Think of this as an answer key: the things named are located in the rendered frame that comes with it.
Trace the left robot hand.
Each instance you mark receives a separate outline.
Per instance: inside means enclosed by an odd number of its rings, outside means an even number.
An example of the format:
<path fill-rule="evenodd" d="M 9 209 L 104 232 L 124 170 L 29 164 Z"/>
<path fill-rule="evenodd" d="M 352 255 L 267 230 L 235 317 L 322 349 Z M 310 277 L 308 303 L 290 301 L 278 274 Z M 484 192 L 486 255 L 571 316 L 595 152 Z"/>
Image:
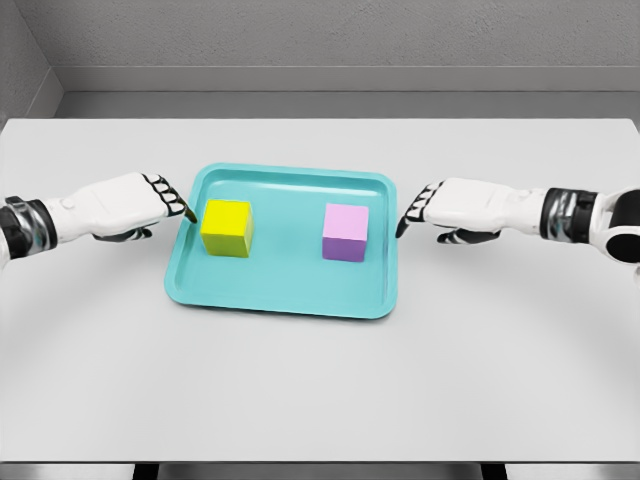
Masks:
<path fill-rule="evenodd" d="M 197 222 L 187 202 L 157 174 L 134 172 L 94 183 L 74 193 L 72 202 L 83 231 L 99 241 L 149 238 L 150 227 L 169 217 Z"/>

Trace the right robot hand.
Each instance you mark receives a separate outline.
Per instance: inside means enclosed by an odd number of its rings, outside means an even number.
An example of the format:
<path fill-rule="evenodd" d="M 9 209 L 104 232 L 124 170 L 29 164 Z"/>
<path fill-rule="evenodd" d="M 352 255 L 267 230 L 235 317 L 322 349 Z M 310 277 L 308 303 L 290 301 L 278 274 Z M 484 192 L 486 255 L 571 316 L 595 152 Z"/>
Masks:
<path fill-rule="evenodd" d="M 504 228 L 504 205 L 510 187 L 462 178 L 449 178 L 426 185 L 398 222 L 399 239 L 413 223 L 430 223 L 449 231 L 437 242 L 476 245 L 500 237 Z"/>

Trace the yellow cube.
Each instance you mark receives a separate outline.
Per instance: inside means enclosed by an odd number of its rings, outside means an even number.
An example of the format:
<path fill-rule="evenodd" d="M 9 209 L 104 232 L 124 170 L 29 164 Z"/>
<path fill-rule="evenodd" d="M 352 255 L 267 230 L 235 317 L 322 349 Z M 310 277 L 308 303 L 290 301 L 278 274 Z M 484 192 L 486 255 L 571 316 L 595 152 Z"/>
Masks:
<path fill-rule="evenodd" d="M 254 220 L 249 202 L 207 201 L 200 236 L 209 255 L 248 258 L 253 233 Z"/>

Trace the pink purple cube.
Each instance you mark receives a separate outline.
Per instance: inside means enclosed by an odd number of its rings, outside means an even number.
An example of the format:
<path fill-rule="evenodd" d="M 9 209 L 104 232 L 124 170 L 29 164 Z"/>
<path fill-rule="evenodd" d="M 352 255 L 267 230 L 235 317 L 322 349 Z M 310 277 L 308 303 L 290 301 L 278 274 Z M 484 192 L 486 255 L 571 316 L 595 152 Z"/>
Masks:
<path fill-rule="evenodd" d="M 322 232 L 322 258 L 363 262 L 368 240 L 366 206 L 327 203 Z"/>

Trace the teal rectangular tray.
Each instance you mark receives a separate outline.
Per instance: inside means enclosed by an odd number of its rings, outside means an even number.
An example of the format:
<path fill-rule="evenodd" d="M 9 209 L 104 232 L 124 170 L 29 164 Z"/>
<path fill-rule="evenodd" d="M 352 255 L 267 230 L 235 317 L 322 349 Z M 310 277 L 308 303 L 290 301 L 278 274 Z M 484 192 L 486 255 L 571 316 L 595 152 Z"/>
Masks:
<path fill-rule="evenodd" d="M 247 258 L 206 253 L 197 225 L 181 222 L 164 279 L 177 303 L 354 319 L 389 314 L 398 295 L 396 186 L 379 173 L 214 163 L 195 177 L 189 205 L 247 201 L 255 234 Z M 321 254 L 327 204 L 369 210 L 363 261 Z"/>

